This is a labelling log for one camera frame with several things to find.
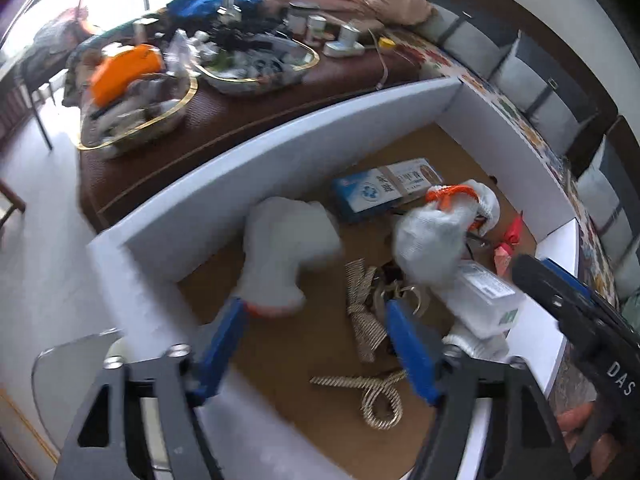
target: orange bottle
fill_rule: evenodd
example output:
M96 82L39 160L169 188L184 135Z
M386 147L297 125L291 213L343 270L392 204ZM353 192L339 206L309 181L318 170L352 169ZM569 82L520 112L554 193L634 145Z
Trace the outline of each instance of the orange bottle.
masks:
M117 99L132 81L162 70L162 55L156 47L139 44L105 59L91 76L91 92L97 106Z

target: yellow cap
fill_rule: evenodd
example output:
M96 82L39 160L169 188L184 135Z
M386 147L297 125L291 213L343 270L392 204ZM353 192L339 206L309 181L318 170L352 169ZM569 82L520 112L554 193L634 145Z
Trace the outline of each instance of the yellow cap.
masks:
M394 40L390 40L389 38L380 38L378 40L378 46L380 48L395 48L396 42Z

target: white floor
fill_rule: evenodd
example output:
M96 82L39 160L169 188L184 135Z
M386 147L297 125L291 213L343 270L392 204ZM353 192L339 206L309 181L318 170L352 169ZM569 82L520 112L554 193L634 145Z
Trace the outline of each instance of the white floor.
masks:
M113 325L86 253L94 234L77 206L78 157L65 133L78 127L78 110L55 107L49 99L41 117L53 151L32 119L0 158L0 177L27 204L24 216L9 218L0 238L0 378L44 437L31 393L37 355ZM6 406L0 428L40 480L51 478L52 460Z

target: floral tablecloth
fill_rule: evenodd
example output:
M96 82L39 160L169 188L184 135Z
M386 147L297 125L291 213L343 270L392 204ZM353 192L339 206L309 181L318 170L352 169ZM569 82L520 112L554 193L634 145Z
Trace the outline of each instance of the floral tablecloth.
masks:
M575 209L575 217L580 229L580 257L578 279L597 290L610 304L618 307L618 299L613 280L613 272L604 254L600 239L587 210L578 198L575 179L564 163L551 151L540 134L533 129L518 109L487 81L473 74L468 68L449 57L441 49L424 38L408 30L392 28L386 31L398 45L399 52L418 60L424 79L436 77L457 77L478 95L498 110L517 135L522 136L533 147L540 162L558 181Z

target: metal screw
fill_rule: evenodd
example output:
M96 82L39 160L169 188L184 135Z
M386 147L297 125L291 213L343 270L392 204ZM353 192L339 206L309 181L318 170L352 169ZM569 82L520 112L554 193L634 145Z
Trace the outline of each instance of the metal screw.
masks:
M511 368L516 368L517 370L526 370L527 362L522 357L512 357L509 361L509 366Z
M445 345L442 353L452 359L460 359L462 357L462 350L455 345Z
M177 344L173 346L169 346L169 351L167 355L169 357L184 357L185 355L189 355L191 352L191 347L185 344Z
M116 355L114 357L107 357L104 360L104 368L107 370L115 370L116 368L120 368L124 364L124 358Z

